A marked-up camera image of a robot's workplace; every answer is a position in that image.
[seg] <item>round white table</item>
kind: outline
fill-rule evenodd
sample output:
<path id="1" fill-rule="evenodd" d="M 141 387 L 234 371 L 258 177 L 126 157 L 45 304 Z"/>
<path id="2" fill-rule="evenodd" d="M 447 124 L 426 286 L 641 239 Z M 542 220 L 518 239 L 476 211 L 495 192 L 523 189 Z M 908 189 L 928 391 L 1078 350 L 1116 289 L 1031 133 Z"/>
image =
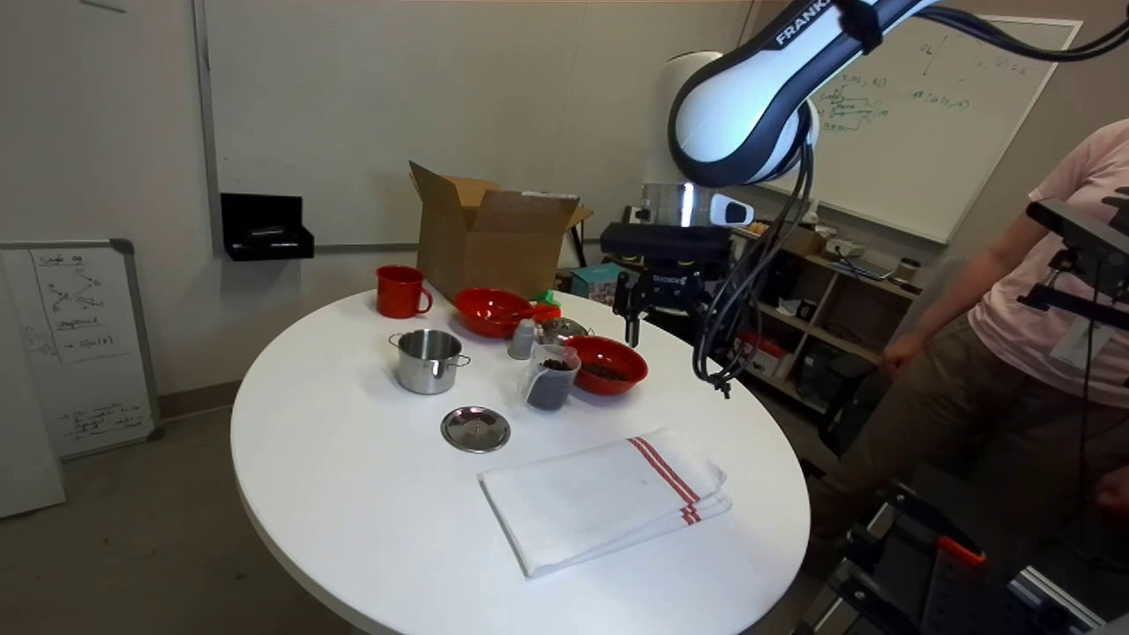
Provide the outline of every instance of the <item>round white table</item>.
<path id="1" fill-rule="evenodd" d="M 559 296 L 563 317 L 620 340 L 612 307 Z M 412 330 L 447 330 L 467 369 L 455 387 L 396 385 Z M 246 371 L 234 405 L 234 466 L 252 521 L 316 599 L 363 631 L 567 631 L 712 635 L 759 620 L 792 586 L 808 545 L 808 491 L 775 421 L 692 376 L 692 350 L 641 325 L 649 378 L 620 400 L 572 391 L 563 410 L 527 405 L 527 360 L 462 333 L 439 296 L 429 313 L 388 322 L 374 294 L 335 300 L 287 330 Z M 498 451 L 442 437 L 455 405 L 513 423 Z M 675 431 L 726 472 L 719 519 L 527 580 L 485 491 L 485 469 Z"/>

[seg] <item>person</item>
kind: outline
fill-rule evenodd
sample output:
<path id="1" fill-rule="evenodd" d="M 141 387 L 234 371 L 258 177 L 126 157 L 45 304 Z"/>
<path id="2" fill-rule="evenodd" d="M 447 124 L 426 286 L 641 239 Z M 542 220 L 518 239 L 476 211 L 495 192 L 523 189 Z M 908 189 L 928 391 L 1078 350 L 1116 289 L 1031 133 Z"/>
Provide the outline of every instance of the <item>person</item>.
<path id="1" fill-rule="evenodd" d="M 1129 220 L 1129 120 L 1084 139 L 1027 197 Z M 1023 304 L 1057 251 L 1061 236 L 1021 215 L 882 350 L 889 391 L 808 489 L 815 550 L 864 521 L 889 479 L 962 450 L 1010 534 L 1056 536 L 1094 507 L 1129 534 L 1129 334 Z M 1116 307 L 1078 277 L 1057 277 L 1056 289 Z"/>

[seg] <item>pink shirt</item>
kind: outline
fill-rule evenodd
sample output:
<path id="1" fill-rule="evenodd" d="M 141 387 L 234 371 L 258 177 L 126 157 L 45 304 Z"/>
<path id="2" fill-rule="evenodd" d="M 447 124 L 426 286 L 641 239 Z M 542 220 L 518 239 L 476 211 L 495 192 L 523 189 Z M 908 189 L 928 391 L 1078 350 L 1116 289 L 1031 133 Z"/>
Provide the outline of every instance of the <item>pink shirt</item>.
<path id="1" fill-rule="evenodd" d="M 1076 145 L 1043 183 L 1031 192 L 1031 202 L 1067 202 L 1073 211 L 1109 223 L 1116 215 L 1113 197 L 1129 189 L 1129 120 L 1094 130 Z M 1015 371 L 1084 394 L 1084 371 L 1053 356 L 1076 322 L 1069 310 L 1033 310 L 1021 304 L 1031 286 L 1049 284 L 1049 263 L 1061 251 L 1061 239 L 1049 235 L 1004 278 L 997 278 L 983 300 L 971 310 L 977 340 Z M 1094 289 L 1076 277 L 1057 277 L 1056 289 L 1094 300 Z M 1129 410 L 1129 333 L 1113 333 L 1090 356 L 1090 401 Z"/>

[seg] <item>red mug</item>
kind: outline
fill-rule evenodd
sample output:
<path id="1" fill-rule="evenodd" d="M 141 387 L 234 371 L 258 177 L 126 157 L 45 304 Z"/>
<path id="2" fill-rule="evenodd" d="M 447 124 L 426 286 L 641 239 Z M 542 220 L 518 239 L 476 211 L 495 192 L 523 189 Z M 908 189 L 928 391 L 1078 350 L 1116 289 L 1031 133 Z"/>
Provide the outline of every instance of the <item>red mug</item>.
<path id="1" fill-rule="evenodd" d="M 379 310 L 385 317 L 416 317 L 429 310 L 419 267 L 385 265 L 379 267 Z"/>

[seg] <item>red bowl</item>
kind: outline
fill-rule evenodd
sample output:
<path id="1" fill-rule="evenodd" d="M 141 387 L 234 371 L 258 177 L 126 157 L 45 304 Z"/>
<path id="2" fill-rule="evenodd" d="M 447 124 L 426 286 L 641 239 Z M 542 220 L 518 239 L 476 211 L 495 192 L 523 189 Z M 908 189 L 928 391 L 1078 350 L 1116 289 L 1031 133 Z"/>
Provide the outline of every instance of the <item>red bowl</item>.
<path id="1" fill-rule="evenodd" d="M 507 289 L 462 289 L 455 296 L 458 322 L 485 340 L 513 340 L 518 322 L 532 313 L 530 300 Z"/>
<path id="2" fill-rule="evenodd" d="M 625 394 L 633 385 L 647 378 L 647 360 L 614 340 L 574 334 L 572 345 L 581 360 L 574 385 L 597 394 Z"/>

